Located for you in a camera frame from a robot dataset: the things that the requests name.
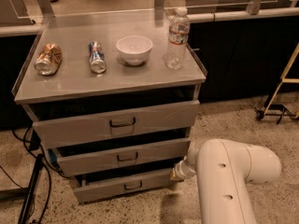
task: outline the white bottle cap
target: white bottle cap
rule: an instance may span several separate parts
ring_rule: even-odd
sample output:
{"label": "white bottle cap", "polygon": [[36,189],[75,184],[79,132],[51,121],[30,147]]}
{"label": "white bottle cap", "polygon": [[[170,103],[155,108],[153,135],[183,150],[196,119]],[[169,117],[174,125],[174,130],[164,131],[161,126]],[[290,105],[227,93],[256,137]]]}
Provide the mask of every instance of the white bottle cap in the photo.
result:
{"label": "white bottle cap", "polygon": [[179,14],[179,16],[185,16],[187,15],[187,8],[186,7],[179,7],[176,9],[177,14]]}

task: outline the can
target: can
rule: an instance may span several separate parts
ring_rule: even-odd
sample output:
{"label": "can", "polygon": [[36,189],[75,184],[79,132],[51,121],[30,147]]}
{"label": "can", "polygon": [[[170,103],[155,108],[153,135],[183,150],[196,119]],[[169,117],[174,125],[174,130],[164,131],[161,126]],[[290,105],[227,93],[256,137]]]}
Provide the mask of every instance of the can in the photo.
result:
{"label": "can", "polygon": [[90,66],[94,73],[103,73],[106,71],[107,66],[102,46],[99,42],[93,41],[89,44],[90,52]]}
{"label": "can", "polygon": [[61,48],[55,43],[48,43],[40,51],[35,62],[35,69],[43,76],[54,75],[63,60]]}

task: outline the bottle label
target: bottle label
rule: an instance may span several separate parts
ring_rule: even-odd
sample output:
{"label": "bottle label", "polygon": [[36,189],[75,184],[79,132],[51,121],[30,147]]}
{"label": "bottle label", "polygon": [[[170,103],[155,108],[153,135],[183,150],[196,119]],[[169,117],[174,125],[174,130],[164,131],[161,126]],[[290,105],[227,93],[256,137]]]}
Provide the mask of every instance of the bottle label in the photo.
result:
{"label": "bottle label", "polygon": [[168,40],[176,45],[186,44],[188,40],[188,33],[175,32],[169,28]]}

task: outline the open drawer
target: open drawer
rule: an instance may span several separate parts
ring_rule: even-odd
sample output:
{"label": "open drawer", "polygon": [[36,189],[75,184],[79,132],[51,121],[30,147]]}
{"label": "open drawer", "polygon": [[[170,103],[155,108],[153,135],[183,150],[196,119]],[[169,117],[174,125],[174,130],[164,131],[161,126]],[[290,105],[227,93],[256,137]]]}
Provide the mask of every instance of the open drawer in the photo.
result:
{"label": "open drawer", "polygon": [[46,148],[193,126],[199,102],[187,101],[35,122]]}
{"label": "open drawer", "polygon": [[54,152],[65,175],[83,175],[184,157],[191,142],[186,137],[178,138],[184,134],[177,131],[142,134],[87,145],[60,147]]}
{"label": "open drawer", "polygon": [[119,176],[109,176],[107,171],[77,176],[78,188],[73,189],[74,194],[79,203],[85,203],[173,184],[170,180],[172,165],[169,165],[169,161],[158,163],[161,164],[160,169],[155,164],[138,165],[138,169],[135,166],[133,170],[127,172],[120,169]]}

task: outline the drawer front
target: drawer front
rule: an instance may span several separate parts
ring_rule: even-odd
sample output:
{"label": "drawer front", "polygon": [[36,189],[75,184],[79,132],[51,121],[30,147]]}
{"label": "drawer front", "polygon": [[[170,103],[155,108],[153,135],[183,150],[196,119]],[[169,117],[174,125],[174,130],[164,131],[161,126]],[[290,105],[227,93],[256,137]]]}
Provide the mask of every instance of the drawer front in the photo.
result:
{"label": "drawer front", "polygon": [[125,193],[168,186],[171,168],[114,178],[105,181],[93,182],[87,186],[74,189],[79,203],[90,202]]}
{"label": "drawer front", "polygon": [[35,122],[46,148],[65,147],[193,126],[199,102],[188,101]]}
{"label": "drawer front", "polygon": [[58,158],[57,162],[65,175],[83,175],[151,161],[184,157],[188,152],[190,142],[188,138],[174,139],[134,147],[61,157]]}

